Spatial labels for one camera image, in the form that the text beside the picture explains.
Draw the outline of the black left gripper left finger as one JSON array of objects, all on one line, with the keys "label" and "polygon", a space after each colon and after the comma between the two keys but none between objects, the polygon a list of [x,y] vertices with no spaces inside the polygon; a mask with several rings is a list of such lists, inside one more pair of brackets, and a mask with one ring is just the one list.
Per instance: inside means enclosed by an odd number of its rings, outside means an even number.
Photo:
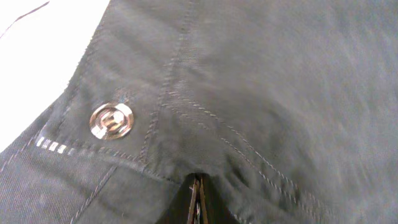
[{"label": "black left gripper left finger", "polygon": [[195,174],[189,174],[156,224],[198,223],[197,199],[198,179]]}]

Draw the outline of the black shorts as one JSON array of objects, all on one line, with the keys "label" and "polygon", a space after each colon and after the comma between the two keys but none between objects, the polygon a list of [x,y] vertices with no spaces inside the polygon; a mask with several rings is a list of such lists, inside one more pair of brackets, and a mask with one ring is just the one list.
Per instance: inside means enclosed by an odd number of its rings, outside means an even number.
[{"label": "black shorts", "polygon": [[189,174],[239,223],[396,223],[397,2],[111,1],[1,222],[156,223]]}]

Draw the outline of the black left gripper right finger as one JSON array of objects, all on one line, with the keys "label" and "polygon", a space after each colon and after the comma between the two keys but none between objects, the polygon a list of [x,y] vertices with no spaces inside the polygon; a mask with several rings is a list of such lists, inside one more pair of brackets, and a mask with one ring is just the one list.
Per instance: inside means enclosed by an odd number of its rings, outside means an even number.
[{"label": "black left gripper right finger", "polygon": [[227,208],[208,174],[199,174],[198,221],[200,224],[239,224]]}]

